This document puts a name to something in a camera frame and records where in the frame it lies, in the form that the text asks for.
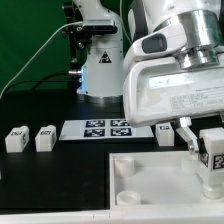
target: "screw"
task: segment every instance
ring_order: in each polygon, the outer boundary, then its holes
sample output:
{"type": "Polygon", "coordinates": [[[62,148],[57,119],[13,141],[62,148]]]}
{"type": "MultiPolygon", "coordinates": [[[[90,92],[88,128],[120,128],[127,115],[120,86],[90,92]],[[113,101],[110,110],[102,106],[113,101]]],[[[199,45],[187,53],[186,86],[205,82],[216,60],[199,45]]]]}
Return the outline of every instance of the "screw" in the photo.
{"type": "Polygon", "coordinates": [[[189,149],[191,152],[193,152],[195,148],[194,148],[193,145],[190,145],[190,146],[188,147],[188,149],[189,149]]]}

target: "white block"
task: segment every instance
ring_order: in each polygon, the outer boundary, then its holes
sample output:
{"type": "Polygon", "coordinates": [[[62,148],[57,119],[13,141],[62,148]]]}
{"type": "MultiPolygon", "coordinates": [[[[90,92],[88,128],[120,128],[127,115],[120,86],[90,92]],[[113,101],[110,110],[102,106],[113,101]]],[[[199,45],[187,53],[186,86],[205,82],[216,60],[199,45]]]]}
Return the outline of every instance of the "white block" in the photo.
{"type": "Polygon", "coordinates": [[[171,124],[157,124],[156,138],[159,146],[174,146],[174,131],[171,124]]]}
{"type": "Polygon", "coordinates": [[[198,175],[204,182],[203,192],[208,198],[219,198],[224,183],[224,129],[205,129],[199,135],[204,140],[198,168],[198,175]]]}
{"type": "Polygon", "coordinates": [[[13,128],[5,138],[6,150],[8,153],[22,152],[29,142],[29,128],[22,126],[13,128]]]}
{"type": "Polygon", "coordinates": [[[56,127],[42,127],[35,138],[37,152],[50,152],[57,140],[56,127]]]}

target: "black tabletop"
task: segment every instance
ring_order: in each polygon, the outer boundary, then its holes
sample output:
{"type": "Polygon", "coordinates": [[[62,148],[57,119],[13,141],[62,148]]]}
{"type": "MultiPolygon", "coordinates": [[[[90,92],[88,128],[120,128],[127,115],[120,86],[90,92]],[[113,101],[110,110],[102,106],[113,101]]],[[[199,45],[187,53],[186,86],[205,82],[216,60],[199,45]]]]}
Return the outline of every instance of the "black tabletop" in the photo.
{"type": "MultiPolygon", "coordinates": [[[[52,152],[36,152],[39,129],[55,125],[59,137],[65,120],[124,118],[122,103],[97,105],[77,100],[67,90],[18,91],[0,102],[0,213],[109,209],[109,154],[186,150],[159,148],[155,139],[57,141],[52,152]],[[22,153],[6,153],[5,137],[26,125],[30,142],[22,153]]],[[[193,121],[200,129],[222,126],[220,118],[193,121]]]]}

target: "green wall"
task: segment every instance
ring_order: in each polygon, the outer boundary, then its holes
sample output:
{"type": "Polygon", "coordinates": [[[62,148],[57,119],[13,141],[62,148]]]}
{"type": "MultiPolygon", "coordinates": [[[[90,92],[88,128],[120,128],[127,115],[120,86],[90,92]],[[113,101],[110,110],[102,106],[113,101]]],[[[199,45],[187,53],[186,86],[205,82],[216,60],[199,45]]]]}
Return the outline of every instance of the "green wall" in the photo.
{"type": "MultiPolygon", "coordinates": [[[[55,30],[65,24],[63,0],[1,0],[0,2],[0,90],[23,67],[55,30]]],[[[124,0],[125,23],[132,0],[124,0]]],[[[119,0],[102,0],[119,13],[119,0]]],[[[124,42],[124,51],[129,45],[124,42]]],[[[69,44],[58,34],[15,82],[39,80],[51,73],[69,69],[69,44]]],[[[30,89],[24,84],[13,90],[30,89]]],[[[66,84],[47,83],[42,88],[66,88],[66,84]]]]}

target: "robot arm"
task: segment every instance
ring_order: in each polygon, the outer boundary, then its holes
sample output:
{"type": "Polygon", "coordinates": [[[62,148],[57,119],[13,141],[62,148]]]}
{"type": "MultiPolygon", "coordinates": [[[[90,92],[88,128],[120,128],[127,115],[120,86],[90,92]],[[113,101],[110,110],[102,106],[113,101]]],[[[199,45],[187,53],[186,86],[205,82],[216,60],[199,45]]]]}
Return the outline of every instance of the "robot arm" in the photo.
{"type": "MultiPolygon", "coordinates": [[[[217,18],[221,2],[214,10],[209,1],[200,0],[142,3],[148,34],[134,42],[124,63],[127,120],[145,126],[223,111],[224,56],[217,52],[224,45],[217,18]],[[164,41],[154,41],[160,34],[164,41]]],[[[134,24],[133,38],[139,31],[134,24]]]]}

